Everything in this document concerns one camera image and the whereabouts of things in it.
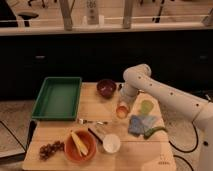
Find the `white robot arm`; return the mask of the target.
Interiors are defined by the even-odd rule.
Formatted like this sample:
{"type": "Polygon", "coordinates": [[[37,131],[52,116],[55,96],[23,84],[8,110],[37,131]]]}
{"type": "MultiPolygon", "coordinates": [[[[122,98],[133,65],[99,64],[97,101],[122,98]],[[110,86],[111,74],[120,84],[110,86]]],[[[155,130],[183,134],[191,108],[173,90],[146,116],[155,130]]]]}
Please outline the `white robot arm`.
{"type": "Polygon", "coordinates": [[[120,100],[131,104],[140,90],[182,113],[204,132],[197,171],[213,171],[213,102],[178,90],[151,78],[151,68],[139,64],[123,72],[120,100]]]}

